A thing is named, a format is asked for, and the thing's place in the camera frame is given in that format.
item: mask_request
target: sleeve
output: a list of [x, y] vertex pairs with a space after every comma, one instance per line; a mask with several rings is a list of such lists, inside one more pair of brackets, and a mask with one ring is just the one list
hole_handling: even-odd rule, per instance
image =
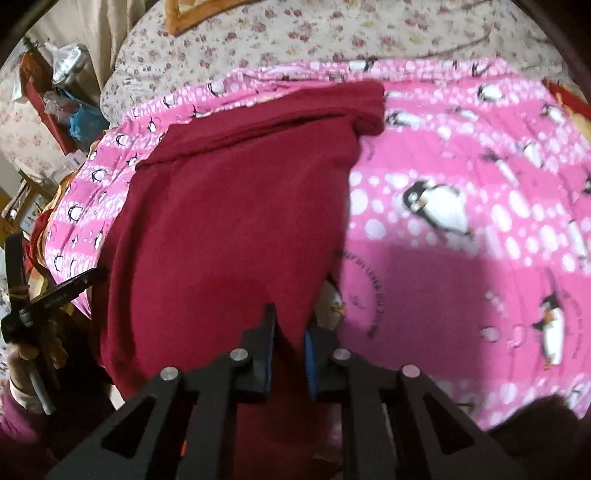
[[[41, 443], [45, 438], [48, 417], [23, 407], [12, 396], [13, 390], [18, 392], [13, 385], [6, 386], [2, 392], [4, 416], [0, 417], [0, 432], [21, 445]], [[29, 395], [18, 393], [20, 401], [32, 405]]]

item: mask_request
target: floral fabric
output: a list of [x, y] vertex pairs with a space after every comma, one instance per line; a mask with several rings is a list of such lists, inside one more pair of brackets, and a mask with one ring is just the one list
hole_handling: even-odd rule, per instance
[[129, 34], [102, 92], [114, 124], [156, 95], [297, 60], [501, 56], [527, 76], [567, 79], [558, 51], [511, 0], [265, 0], [178, 37], [166, 32], [164, 3]]
[[63, 169], [65, 156], [29, 101], [12, 101], [14, 78], [0, 82], [0, 151], [17, 170], [42, 183]]

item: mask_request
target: plastic bag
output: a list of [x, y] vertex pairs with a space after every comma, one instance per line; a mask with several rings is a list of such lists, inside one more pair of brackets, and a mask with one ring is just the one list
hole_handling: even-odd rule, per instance
[[53, 84], [67, 86], [76, 80], [80, 72], [90, 60], [88, 49], [82, 43], [72, 43], [57, 48], [53, 43], [46, 42], [45, 47], [53, 58]]
[[80, 109], [79, 102], [52, 90], [43, 95], [43, 102], [45, 102], [44, 112], [55, 116], [57, 122], [64, 127], [70, 126], [70, 117]]

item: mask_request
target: wall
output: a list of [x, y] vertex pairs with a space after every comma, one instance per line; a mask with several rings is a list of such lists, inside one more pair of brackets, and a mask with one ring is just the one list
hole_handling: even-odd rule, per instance
[[17, 194], [21, 176], [0, 152], [0, 189], [12, 197]]

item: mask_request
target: floral bedsheet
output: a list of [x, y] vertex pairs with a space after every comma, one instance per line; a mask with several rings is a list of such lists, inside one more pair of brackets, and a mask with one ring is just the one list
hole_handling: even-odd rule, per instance
[[264, 0], [173, 37], [164, 0], [131, 31], [102, 92], [104, 115], [232, 69], [297, 60], [501, 56], [529, 77], [568, 79], [563, 59], [511, 0]]

